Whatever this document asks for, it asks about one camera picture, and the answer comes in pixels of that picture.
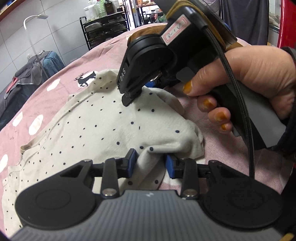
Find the right hand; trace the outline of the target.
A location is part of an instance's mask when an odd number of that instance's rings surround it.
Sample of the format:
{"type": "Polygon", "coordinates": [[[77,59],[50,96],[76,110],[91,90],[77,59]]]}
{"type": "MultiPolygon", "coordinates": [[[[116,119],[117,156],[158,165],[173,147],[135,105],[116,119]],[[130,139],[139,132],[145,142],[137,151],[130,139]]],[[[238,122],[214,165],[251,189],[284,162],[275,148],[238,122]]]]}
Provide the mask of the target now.
{"type": "MultiPolygon", "coordinates": [[[[225,56],[238,81],[268,98],[280,119],[290,115],[295,101],[295,60],[290,53],[273,46],[246,46],[234,48],[225,56]]],[[[232,131],[231,113],[227,108],[219,108],[209,92],[229,81],[217,59],[201,68],[183,87],[183,92],[197,99],[199,110],[208,114],[221,133],[232,131]]]]}

